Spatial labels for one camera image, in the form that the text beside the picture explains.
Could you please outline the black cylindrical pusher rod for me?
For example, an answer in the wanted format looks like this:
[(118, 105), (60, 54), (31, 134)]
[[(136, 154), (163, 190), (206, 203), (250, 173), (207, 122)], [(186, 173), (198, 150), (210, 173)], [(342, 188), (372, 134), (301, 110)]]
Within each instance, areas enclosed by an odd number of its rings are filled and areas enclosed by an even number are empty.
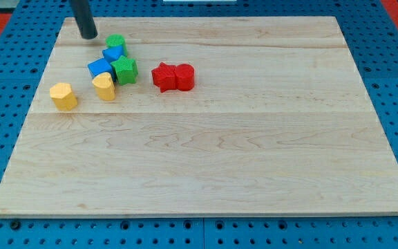
[(88, 0), (69, 0), (79, 33), (83, 39), (97, 37), (97, 29)]

